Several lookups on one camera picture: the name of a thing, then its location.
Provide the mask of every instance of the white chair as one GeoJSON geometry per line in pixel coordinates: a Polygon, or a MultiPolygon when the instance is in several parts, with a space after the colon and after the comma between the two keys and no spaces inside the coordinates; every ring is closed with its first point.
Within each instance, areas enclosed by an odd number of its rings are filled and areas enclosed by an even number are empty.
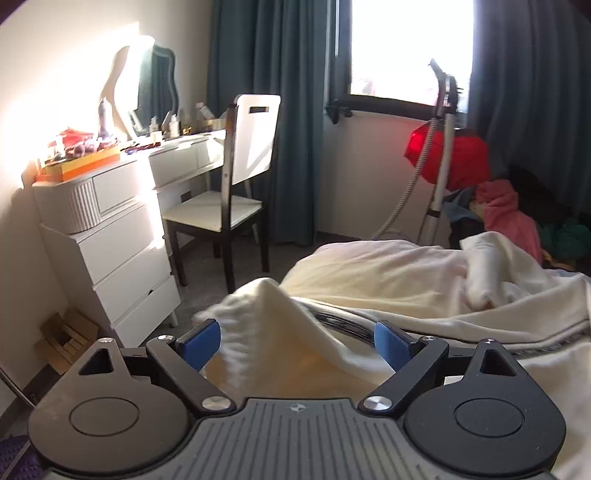
{"type": "Polygon", "coordinates": [[[178,281],[185,287],[177,232],[210,240],[219,256],[221,246],[228,293],[236,290],[232,266],[232,239],[257,223],[261,263],[269,271],[269,244],[265,202],[232,195],[232,185],[259,175],[271,166],[271,153],[281,98],[277,95],[239,95],[227,110],[222,167],[222,191],[207,191],[167,210],[165,220],[178,281]]]}

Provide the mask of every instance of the cream blanket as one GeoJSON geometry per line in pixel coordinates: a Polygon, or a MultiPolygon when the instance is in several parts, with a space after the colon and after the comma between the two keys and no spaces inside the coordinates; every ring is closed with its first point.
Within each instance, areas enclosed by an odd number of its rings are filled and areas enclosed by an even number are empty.
{"type": "Polygon", "coordinates": [[[205,373],[234,399],[350,397],[393,374],[368,345],[324,328],[307,310],[358,323],[388,319],[414,333],[465,345],[495,338],[559,407],[567,439],[553,470],[587,479],[591,469],[589,285],[544,271],[495,232],[462,251],[405,241],[326,245],[281,286],[259,279],[194,316],[217,318],[222,346],[205,373]]]}

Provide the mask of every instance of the metal screw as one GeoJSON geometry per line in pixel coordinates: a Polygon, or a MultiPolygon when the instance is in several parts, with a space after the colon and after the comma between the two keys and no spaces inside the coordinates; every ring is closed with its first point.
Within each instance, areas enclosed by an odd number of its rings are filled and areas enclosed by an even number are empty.
{"type": "Polygon", "coordinates": [[[380,395],[367,397],[363,401],[363,406],[371,411],[384,411],[392,407],[392,400],[380,395]]]}
{"type": "Polygon", "coordinates": [[[213,397],[204,398],[201,402],[201,406],[206,410],[221,411],[230,408],[232,402],[229,398],[215,395],[213,397]]]}

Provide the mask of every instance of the purple mat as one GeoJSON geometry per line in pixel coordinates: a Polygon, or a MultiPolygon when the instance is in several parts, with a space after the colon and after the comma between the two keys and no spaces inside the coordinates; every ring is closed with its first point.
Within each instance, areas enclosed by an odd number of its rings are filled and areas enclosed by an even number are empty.
{"type": "MultiPolygon", "coordinates": [[[[0,476],[4,475],[4,472],[6,472],[27,440],[26,435],[20,435],[0,442],[0,476]]],[[[43,468],[39,457],[35,453],[35,449],[30,447],[8,478],[9,480],[37,480],[42,476],[43,468]]]]}

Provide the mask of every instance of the white vanity desk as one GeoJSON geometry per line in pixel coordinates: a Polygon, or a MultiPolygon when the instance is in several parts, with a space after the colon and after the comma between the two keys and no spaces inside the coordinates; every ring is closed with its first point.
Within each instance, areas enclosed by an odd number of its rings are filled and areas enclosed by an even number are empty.
{"type": "Polygon", "coordinates": [[[121,154],[61,183],[36,182],[46,250],[70,304],[127,348],[180,303],[157,193],[223,164],[225,131],[121,154]]]}

